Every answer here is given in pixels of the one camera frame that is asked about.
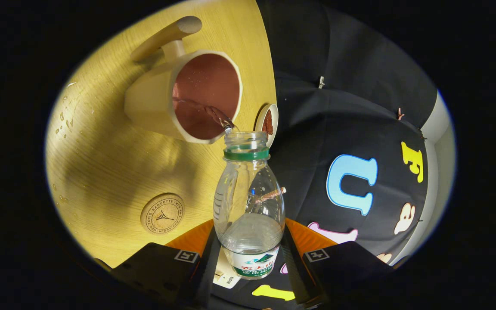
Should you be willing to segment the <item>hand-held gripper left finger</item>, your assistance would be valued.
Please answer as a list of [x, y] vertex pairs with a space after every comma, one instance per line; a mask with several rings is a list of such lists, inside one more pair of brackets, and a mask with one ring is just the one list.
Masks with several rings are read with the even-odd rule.
[[220, 248], [207, 220], [166, 245], [146, 244], [110, 273], [165, 309], [205, 310]]

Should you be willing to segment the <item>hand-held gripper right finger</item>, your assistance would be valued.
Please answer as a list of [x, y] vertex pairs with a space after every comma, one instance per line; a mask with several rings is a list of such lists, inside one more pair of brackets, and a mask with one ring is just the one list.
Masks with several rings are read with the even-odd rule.
[[351, 295], [366, 292], [394, 272], [357, 242], [337, 244], [289, 218], [281, 249], [302, 308], [350, 308]]

